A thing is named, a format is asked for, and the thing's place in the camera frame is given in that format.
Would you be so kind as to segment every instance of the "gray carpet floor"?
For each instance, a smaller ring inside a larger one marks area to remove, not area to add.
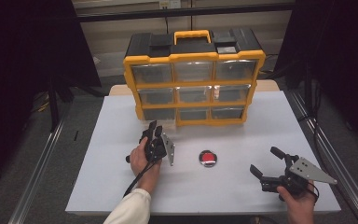
[[[98,91],[109,92],[111,86],[124,83],[122,76],[102,77],[103,86]],[[285,88],[284,80],[277,79],[284,90],[289,104],[296,110],[290,91]],[[37,189],[32,205],[24,223],[103,223],[105,217],[79,217],[65,213],[64,209],[69,200],[72,188],[76,182],[78,171],[87,151],[90,138],[103,104],[103,98],[93,97],[79,89],[72,89],[75,100],[72,102],[68,117],[63,124],[62,133],[51,154],[48,166],[43,174],[40,186]],[[322,104],[318,113],[319,124],[329,141],[337,151],[347,169],[358,184],[358,133],[348,129],[346,120],[339,110],[330,102],[327,96],[322,95]],[[313,137],[304,121],[299,122],[310,145],[313,147]],[[2,167],[0,178],[0,223],[8,223],[19,201],[32,172],[37,164],[42,150],[48,140],[50,129],[49,110],[34,112],[29,118],[27,128],[23,131],[18,148],[10,156],[8,163]],[[326,169],[334,175],[328,165]],[[341,195],[335,188],[335,193],[342,211],[327,215],[315,216],[315,223],[357,223],[351,209],[343,200],[349,199],[342,186]],[[278,223],[287,223],[285,214],[268,216]],[[255,223],[254,219],[246,216],[234,217],[151,217],[150,223]]]

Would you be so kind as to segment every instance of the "yellow carrying handle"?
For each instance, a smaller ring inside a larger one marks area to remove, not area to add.
[[[194,37],[206,37],[208,43],[211,43],[211,37],[209,36],[208,30],[198,30],[198,31],[177,31],[174,34],[173,43],[176,45],[176,39],[179,38],[194,38]]]

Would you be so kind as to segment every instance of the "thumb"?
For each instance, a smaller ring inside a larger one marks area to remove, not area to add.
[[[290,204],[295,200],[285,187],[278,186],[277,191],[283,197],[286,203]]]

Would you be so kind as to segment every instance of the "yellow and black storage cabinet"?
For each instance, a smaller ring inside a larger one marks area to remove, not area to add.
[[[135,34],[124,59],[138,119],[176,125],[246,121],[266,55],[251,29]]]

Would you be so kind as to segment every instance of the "transparent plastic drawer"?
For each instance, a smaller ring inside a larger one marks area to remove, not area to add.
[[[180,120],[207,119],[208,107],[179,108]]]
[[[176,81],[211,80],[213,62],[180,62],[174,64]]]
[[[144,117],[145,120],[175,119],[175,109],[144,109]]]
[[[181,103],[208,102],[211,95],[211,86],[176,87]]]
[[[212,119],[241,119],[244,108],[243,105],[212,107]]]
[[[173,104],[173,88],[138,90],[144,105]]]
[[[172,82],[170,63],[135,64],[131,69],[136,83]]]
[[[231,60],[216,62],[217,80],[252,78],[256,60]]]
[[[245,101],[251,85],[234,85],[213,87],[213,99],[216,102]]]

